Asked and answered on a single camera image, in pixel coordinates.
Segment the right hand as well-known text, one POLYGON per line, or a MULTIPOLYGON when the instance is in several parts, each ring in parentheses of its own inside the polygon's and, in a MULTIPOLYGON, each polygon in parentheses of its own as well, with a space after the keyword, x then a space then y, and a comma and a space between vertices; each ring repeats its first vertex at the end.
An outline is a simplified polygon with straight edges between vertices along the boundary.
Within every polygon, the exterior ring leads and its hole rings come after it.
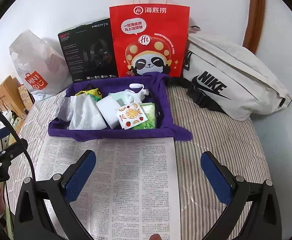
POLYGON ((162 240, 162 238, 161 238, 161 236, 160 236, 158 233, 156 233, 156 234, 153 234, 153 235, 149 238, 149 240, 162 240))

